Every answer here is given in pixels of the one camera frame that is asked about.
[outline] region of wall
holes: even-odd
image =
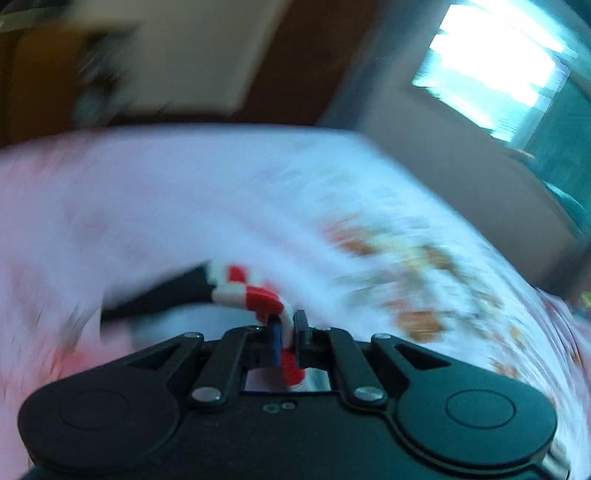
[[[360,130],[396,157],[538,284],[576,245],[560,205],[512,152],[465,117],[411,85],[449,2],[433,2],[406,35]]]
[[[137,24],[133,109],[231,113],[245,96],[289,0],[78,0],[82,22]]]

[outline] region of pink fabric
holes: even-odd
[[[188,330],[218,338],[255,322],[203,307],[99,338],[105,295],[209,259],[259,270],[312,325],[360,340],[391,332],[533,385],[557,406],[572,478],[591,472],[588,326],[362,137],[254,127],[66,135],[1,152],[0,205],[2,479],[27,468],[15,422],[36,388],[132,342]]]

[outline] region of screw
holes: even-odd
[[[381,400],[384,397],[384,392],[376,387],[359,387],[355,388],[355,397],[364,402],[374,402]]]
[[[222,392],[214,387],[199,387],[191,392],[191,396],[201,403],[213,403],[222,398]]]
[[[266,405],[263,405],[263,411],[266,411],[267,413],[279,413],[279,405],[277,405],[276,403],[267,403]]]

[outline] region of bed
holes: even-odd
[[[359,135],[64,135],[3,150],[0,199],[2,479],[27,469],[15,418],[40,386],[167,336],[253,323],[200,307],[100,337],[105,298],[210,259],[257,269],[311,325],[392,333],[534,386],[556,407],[572,478],[591,474],[591,327]]]

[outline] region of window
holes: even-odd
[[[455,2],[413,84],[527,152],[582,227],[591,212],[591,29],[581,25],[525,0]]]

